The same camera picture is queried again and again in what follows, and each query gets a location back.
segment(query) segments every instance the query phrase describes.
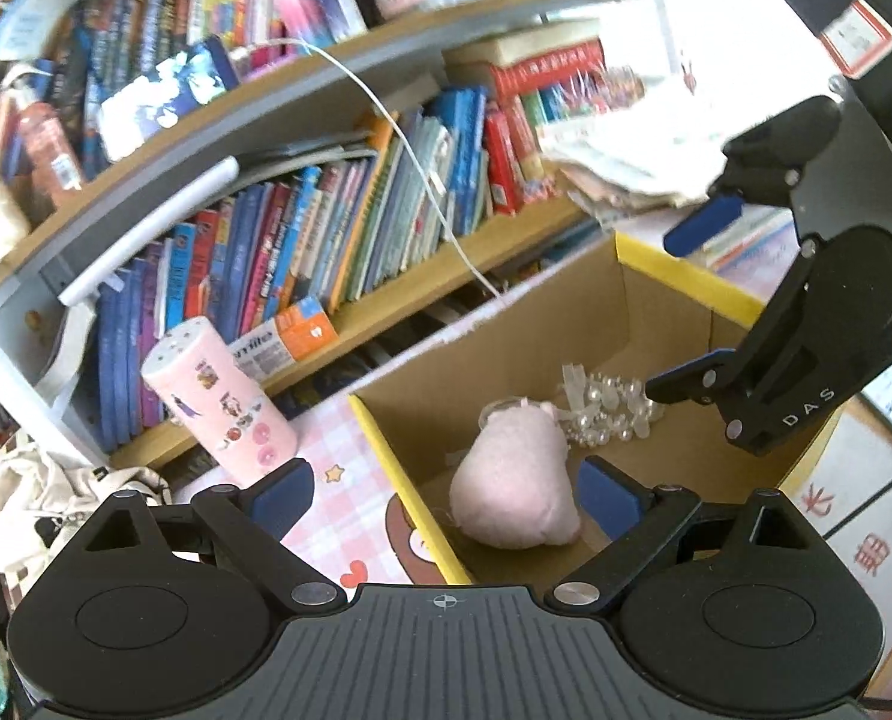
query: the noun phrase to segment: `wooden shelf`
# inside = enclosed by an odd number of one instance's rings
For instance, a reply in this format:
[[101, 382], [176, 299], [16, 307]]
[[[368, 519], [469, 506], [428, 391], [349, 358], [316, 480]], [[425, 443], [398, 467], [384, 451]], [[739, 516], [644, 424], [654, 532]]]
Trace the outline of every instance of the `wooden shelf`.
[[[333, 47], [358, 74], [380, 71], [428, 52], [462, 45], [540, 14], [622, 0], [478, 0], [430, 13], [413, 13]], [[318, 56], [298, 59], [249, 81], [161, 132], [72, 196], [0, 262], [0, 305], [22, 280], [39, 274], [77, 241], [99, 234], [103, 245], [224, 157], [268, 148], [297, 105], [345, 76]]]
[[[481, 271], [489, 271], [562, 232], [582, 217], [572, 201], [556, 197], [525, 208], [516, 218], [492, 218], [461, 243], [473, 264]], [[425, 263], [357, 303], [343, 306], [332, 318], [339, 340], [265, 382], [265, 391], [270, 395], [279, 394], [471, 280], [473, 274], [454, 248], [443, 245]], [[195, 439], [185, 428], [164, 422], [113, 454], [111, 465], [115, 469], [161, 467], [194, 445]]]

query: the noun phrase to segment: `plastic bottle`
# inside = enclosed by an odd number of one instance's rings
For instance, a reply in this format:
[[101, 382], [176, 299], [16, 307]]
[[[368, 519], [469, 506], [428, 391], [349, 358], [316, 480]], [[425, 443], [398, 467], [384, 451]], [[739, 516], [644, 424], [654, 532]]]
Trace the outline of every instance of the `plastic bottle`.
[[41, 187], [49, 194], [52, 203], [58, 206], [62, 204], [63, 194], [81, 190], [86, 178], [65, 136], [59, 115], [22, 81], [22, 76], [42, 72], [19, 63], [6, 74], [2, 84], [9, 89], [15, 101], [19, 113], [17, 131], [41, 180]]

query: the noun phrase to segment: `pink plush toy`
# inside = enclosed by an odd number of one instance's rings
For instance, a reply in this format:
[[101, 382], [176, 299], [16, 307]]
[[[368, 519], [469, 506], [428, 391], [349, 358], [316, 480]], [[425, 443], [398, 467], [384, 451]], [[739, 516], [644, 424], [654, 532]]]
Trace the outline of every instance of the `pink plush toy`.
[[490, 413], [452, 479], [452, 519], [466, 536], [500, 549], [567, 544], [579, 512], [566, 472], [569, 445], [551, 403]]

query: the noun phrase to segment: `black textured grip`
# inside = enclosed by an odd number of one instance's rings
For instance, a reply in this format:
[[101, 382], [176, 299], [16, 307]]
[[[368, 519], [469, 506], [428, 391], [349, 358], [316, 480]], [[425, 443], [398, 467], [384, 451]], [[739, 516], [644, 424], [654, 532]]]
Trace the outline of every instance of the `black textured grip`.
[[[68, 720], [41, 709], [35, 720]], [[593, 620], [524, 587], [366, 586], [286, 627], [243, 683], [175, 720], [700, 720], [636, 674]], [[818, 717], [860, 720], [854, 704]]]

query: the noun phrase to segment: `screw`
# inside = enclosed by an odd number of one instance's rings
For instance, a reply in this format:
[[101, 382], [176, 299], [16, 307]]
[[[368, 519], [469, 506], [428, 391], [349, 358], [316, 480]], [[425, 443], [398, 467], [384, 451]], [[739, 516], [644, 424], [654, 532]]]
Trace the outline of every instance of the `screw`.
[[292, 600], [304, 607], [322, 607], [337, 597], [337, 591], [324, 581], [307, 581], [292, 589]]
[[599, 600], [599, 589], [588, 581], [564, 581], [552, 591], [560, 604], [568, 607], [588, 607]]

